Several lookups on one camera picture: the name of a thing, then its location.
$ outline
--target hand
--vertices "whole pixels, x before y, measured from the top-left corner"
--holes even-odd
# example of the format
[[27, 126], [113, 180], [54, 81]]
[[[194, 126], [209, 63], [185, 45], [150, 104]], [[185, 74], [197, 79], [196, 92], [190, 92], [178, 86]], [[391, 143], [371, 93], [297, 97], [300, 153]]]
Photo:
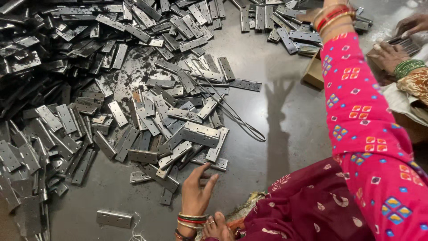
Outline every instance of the hand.
[[204, 173], [210, 167], [209, 163], [193, 170], [190, 176], [184, 181], [181, 190], [181, 213], [185, 215], [203, 215], [208, 207], [211, 193], [219, 178], [218, 174], [213, 176]]
[[424, 30], [428, 30], [428, 14], [415, 14], [399, 21], [395, 34], [404, 39]]
[[392, 76], [394, 76], [395, 67], [399, 63], [410, 59], [401, 45], [391, 46], [389, 43], [381, 41], [380, 44], [374, 44], [373, 48], [377, 54], [368, 54], [367, 56], [378, 59], [386, 72]]

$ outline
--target string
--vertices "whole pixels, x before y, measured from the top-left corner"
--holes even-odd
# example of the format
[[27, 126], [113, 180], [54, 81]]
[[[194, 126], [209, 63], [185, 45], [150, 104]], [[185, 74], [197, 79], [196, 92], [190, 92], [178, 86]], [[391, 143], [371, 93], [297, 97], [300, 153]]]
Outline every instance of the string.
[[239, 116], [239, 114], [229, 105], [229, 103], [225, 100], [225, 98], [221, 97], [220, 93], [218, 93], [218, 91], [216, 90], [216, 88], [214, 88], [214, 86], [211, 84], [211, 82], [207, 79], [207, 77], [205, 77], [205, 75], [202, 73], [202, 71], [194, 63], [194, 60], [199, 61], [199, 62], [201, 62], [201, 60], [199, 60], [199, 59], [193, 59], [193, 58], [191, 60], [192, 60], [192, 64], [195, 66], [196, 70], [199, 71], [199, 73], [210, 84], [210, 86], [213, 88], [213, 90], [220, 96], [220, 101], [223, 101], [225, 104], [227, 104], [227, 106], [233, 111], [233, 113], [230, 110], [228, 110], [222, 103], [220, 103], [219, 100], [217, 100], [216, 98], [214, 98], [214, 96], [211, 95], [211, 93], [209, 91], [207, 91], [203, 86], [201, 86], [197, 81], [195, 81], [193, 78], [191, 78], [191, 80], [194, 83], [196, 83], [199, 88], [202, 88], [208, 95], [210, 95], [210, 97], [212, 97], [217, 102], [217, 104], [220, 105], [227, 113], [229, 113], [236, 120], [236, 122], [239, 124], [239, 126], [241, 128], [244, 128], [243, 126], [240, 125], [240, 124], [243, 124], [251, 132], [252, 135], [250, 135], [247, 131], [245, 133], [247, 133], [248, 135], [252, 136], [254, 139], [256, 139], [259, 142], [265, 142], [266, 141], [266, 137], [259, 130], [257, 130], [256, 128], [254, 128], [253, 126], [251, 126], [250, 124], [248, 124], [247, 122], [245, 122]]
[[143, 238], [143, 236], [141, 235], [142, 231], [138, 234], [136, 234], [134, 232], [134, 229], [137, 227], [137, 225], [140, 223], [141, 221], [141, 216], [139, 213], [135, 212], [135, 214], [139, 217], [138, 219], [138, 223], [134, 223], [135, 226], [132, 228], [132, 237], [128, 240], [128, 241], [147, 241]]

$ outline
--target green bangle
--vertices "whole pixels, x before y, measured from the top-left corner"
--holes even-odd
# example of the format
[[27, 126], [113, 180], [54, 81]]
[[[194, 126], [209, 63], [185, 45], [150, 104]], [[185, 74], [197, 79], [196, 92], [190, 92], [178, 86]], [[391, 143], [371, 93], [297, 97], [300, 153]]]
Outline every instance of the green bangle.
[[401, 79], [413, 70], [423, 67], [426, 65], [422, 60], [404, 60], [395, 67], [394, 74], [398, 79]]

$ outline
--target maroon sari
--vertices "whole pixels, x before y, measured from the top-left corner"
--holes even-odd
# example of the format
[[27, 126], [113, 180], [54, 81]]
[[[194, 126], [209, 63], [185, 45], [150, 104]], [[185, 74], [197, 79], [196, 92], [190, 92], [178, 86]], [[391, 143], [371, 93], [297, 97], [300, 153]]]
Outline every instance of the maroon sari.
[[333, 158], [286, 175], [268, 190], [245, 218], [242, 241], [375, 240]]

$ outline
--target white thread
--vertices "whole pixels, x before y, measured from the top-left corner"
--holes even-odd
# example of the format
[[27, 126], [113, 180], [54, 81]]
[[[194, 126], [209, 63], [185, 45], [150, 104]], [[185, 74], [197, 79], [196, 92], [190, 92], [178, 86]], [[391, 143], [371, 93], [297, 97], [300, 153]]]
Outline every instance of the white thread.
[[134, 232], [134, 229], [136, 228], [136, 226], [140, 223], [141, 221], [141, 216], [139, 213], [135, 212], [135, 214], [139, 217], [138, 219], [138, 223], [134, 223], [135, 226], [132, 228], [132, 237], [128, 240], [128, 241], [147, 241], [143, 238], [143, 236], [141, 235], [142, 231], [139, 234], [136, 234]]

